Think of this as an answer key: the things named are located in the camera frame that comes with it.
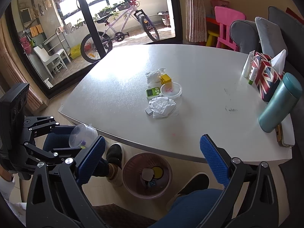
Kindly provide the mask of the person's left hand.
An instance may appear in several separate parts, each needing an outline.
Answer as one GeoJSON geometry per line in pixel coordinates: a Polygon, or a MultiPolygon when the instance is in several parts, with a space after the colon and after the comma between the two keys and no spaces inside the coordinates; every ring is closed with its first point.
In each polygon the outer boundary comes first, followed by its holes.
{"type": "Polygon", "coordinates": [[[3,198],[8,202],[11,192],[15,187],[14,175],[0,167],[0,189],[3,198]]]}

